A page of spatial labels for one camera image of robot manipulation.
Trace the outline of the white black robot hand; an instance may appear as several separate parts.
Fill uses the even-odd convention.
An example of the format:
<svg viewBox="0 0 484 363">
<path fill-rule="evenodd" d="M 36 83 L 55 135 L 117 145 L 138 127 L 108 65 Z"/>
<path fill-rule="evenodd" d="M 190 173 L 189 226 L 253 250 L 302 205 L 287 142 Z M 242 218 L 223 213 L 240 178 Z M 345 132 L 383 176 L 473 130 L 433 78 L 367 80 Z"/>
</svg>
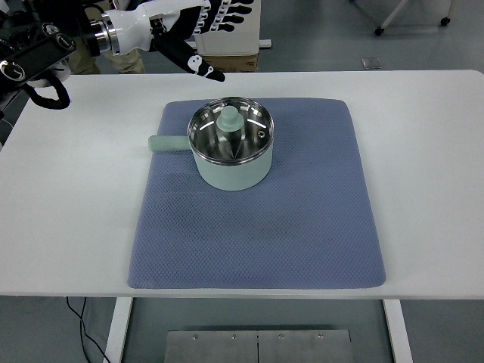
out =
<svg viewBox="0 0 484 363">
<path fill-rule="evenodd" d="M 194 35 L 232 32 L 253 9 L 251 1 L 143 1 L 101 15 L 115 55 L 157 51 L 187 73 L 223 82 L 187 40 Z"/>
</svg>

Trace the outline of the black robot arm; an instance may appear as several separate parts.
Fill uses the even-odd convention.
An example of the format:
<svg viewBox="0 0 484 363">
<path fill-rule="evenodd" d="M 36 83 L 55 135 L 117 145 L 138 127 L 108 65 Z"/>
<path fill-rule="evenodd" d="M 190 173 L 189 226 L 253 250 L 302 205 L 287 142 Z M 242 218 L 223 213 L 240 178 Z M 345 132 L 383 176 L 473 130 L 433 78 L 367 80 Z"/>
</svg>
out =
<svg viewBox="0 0 484 363">
<path fill-rule="evenodd" d="M 58 74 L 61 63 L 76 50 L 76 37 L 91 56 L 108 49 L 104 24 L 86 13 L 104 9 L 99 1 L 23 1 L 22 6 L 12 11 L 1 2 L 1 109 L 20 92 L 40 107 L 65 109 L 70 97 Z"/>
</svg>

